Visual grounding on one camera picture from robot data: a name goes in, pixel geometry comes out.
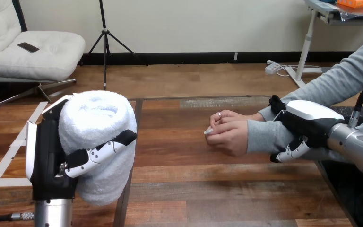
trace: towel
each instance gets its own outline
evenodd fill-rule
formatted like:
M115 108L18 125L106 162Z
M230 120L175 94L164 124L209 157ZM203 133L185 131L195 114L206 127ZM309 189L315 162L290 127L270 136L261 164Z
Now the towel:
M126 129L137 131L136 117L128 100L114 92L75 94L60 113L59 137L66 154L93 149ZM80 197L93 205L118 199L129 178L135 148L134 140L97 168L79 176L76 190Z

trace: robotic hand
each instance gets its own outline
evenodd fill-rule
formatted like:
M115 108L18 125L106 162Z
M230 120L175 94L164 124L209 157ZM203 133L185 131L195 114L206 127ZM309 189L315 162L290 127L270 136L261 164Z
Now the robotic hand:
M282 124L297 138L279 154L271 156L273 162L286 162L298 158L311 148L325 147L340 153L363 172L363 132L355 129L359 114L354 113L349 125L335 111L310 101L291 101L275 121Z
M78 176L91 171L133 142L137 135L125 130L93 149L66 155L61 147L59 115L70 96L43 111L43 121L27 123L26 175L33 185L35 227L70 227Z

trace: white table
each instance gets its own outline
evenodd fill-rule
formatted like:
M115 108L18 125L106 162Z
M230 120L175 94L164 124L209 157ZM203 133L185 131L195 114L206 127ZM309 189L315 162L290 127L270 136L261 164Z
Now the white table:
M310 50L312 34L314 32L315 18L318 17L328 25L363 25L363 19L356 18L355 20L342 21L340 18L339 8L329 3L319 0L304 0L308 5L308 11L311 11L311 21L308 28L308 33L305 36L304 46L302 47L300 62L298 63L297 72L291 67L286 67L285 70L294 80L298 87L305 85L302 80L303 73L323 73L322 68L304 68L307 60L308 51Z

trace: power strip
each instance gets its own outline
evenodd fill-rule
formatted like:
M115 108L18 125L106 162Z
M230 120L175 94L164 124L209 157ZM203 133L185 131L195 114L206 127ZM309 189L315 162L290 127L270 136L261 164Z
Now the power strip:
M275 74L278 69L280 69L280 65L276 62L273 62L272 64L268 65L265 68L265 73L266 74Z

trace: gray sweater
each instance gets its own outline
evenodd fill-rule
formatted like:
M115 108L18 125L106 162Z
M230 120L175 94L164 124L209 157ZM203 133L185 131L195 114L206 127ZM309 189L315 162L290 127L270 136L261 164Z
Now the gray sweater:
M282 98L284 103L292 100L308 100L324 106L340 103L360 92L363 88L363 46L340 64L314 79L304 87ZM277 153L293 139L293 135L281 122L273 122L276 116L267 107L259 112L266 122L248 120L247 153ZM363 124L357 129L363 131ZM338 153L318 148L309 151L303 158L346 161Z

